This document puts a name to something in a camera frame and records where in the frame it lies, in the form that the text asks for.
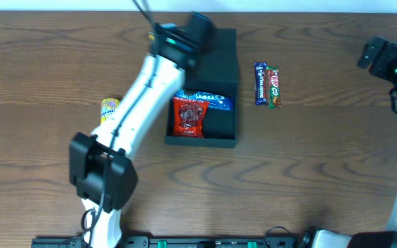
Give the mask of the black gift box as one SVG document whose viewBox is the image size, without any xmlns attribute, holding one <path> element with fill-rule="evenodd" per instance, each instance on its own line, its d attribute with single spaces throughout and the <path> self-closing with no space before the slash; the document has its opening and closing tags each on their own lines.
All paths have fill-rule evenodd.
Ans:
<svg viewBox="0 0 397 248">
<path fill-rule="evenodd" d="M 167 145 L 234 148 L 238 134 L 238 86 L 240 71 L 236 30 L 215 29 L 195 68 L 187 71 L 185 90 L 209 92 L 231 98 L 231 110 L 208 109 L 203 120 L 203 138 L 174 136 L 174 106 L 169 104 L 165 143 Z"/>
</svg>

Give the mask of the blue oreo pack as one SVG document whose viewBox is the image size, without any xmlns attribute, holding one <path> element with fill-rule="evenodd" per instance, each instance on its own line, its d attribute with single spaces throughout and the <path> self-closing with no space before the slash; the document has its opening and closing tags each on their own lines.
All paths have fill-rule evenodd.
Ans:
<svg viewBox="0 0 397 248">
<path fill-rule="evenodd" d="M 215 110 L 233 110 L 233 100 L 229 96 L 186 89 L 179 90 L 174 96 L 194 101 L 207 101 L 209 102 L 208 107 Z"/>
</svg>

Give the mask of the red snack packet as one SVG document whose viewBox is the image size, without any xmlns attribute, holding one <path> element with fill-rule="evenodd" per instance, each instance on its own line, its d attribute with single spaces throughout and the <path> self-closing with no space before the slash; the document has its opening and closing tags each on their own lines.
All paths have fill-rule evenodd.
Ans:
<svg viewBox="0 0 397 248">
<path fill-rule="evenodd" d="M 174 97 L 173 136 L 203 138 L 203 119 L 209 102 Z"/>
</svg>

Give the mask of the kitkat milo bar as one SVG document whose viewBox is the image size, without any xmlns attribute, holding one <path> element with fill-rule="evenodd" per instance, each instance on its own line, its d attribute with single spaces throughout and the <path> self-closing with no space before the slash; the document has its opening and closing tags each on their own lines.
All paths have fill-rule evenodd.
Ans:
<svg viewBox="0 0 397 248">
<path fill-rule="evenodd" d="M 269 82 L 269 97 L 270 105 L 269 108 L 282 108 L 280 89 L 279 89 L 279 68 L 267 67 L 267 81 Z"/>
</svg>

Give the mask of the yellow mentos bottle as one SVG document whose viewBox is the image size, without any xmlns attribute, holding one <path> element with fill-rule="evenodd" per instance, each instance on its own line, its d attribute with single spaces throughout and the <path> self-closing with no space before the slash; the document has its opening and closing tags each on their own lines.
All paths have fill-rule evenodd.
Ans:
<svg viewBox="0 0 397 248">
<path fill-rule="evenodd" d="M 114 98 L 107 98 L 101 101 L 101 123 L 106 122 L 111 117 L 119 104 L 120 100 Z"/>
</svg>

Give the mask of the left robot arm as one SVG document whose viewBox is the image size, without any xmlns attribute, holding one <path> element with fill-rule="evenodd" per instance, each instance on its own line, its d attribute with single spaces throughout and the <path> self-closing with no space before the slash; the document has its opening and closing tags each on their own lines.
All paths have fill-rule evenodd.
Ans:
<svg viewBox="0 0 397 248">
<path fill-rule="evenodd" d="M 87 247 L 119 244 L 121 210 L 138 182 L 132 161 L 163 106 L 184 86 L 214 25 L 194 12 L 184 27 L 153 23 L 152 28 L 150 52 L 115 111 L 91 134 L 77 133 L 70 142 L 69 180 L 85 207 L 81 226 Z"/>
</svg>

